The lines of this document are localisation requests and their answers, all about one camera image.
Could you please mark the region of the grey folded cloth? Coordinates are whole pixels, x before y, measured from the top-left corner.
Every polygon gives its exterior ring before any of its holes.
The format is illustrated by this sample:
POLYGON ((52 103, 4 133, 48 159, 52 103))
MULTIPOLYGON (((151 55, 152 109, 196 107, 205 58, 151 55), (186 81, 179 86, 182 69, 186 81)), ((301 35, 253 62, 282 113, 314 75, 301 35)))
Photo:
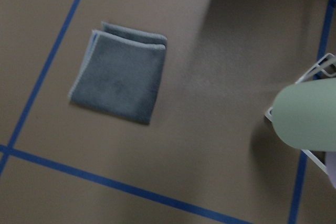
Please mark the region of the grey folded cloth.
POLYGON ((70 102, 149 124, 159 91, 167 38, 102 22, 93 30, 70 102))

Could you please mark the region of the pale green cup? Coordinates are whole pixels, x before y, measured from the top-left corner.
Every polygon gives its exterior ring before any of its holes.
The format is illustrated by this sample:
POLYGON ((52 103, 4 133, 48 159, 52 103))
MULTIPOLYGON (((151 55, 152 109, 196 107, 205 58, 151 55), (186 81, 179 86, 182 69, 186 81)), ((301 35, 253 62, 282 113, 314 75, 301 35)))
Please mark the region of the pale green cup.
POLYGON ((292 84, 273 102, 272 125, 287 145, 335 151, 335 78, 292 84))

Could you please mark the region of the purple cup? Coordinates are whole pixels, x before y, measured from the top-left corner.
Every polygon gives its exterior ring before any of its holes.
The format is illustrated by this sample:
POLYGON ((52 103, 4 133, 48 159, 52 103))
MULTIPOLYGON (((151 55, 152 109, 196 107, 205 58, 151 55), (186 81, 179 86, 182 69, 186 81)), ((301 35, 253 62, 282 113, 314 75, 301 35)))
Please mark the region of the purple cup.
POLYGON ((325 166, 330 181, 335 184, 336 155, 335 152, 326 152, 325 166))

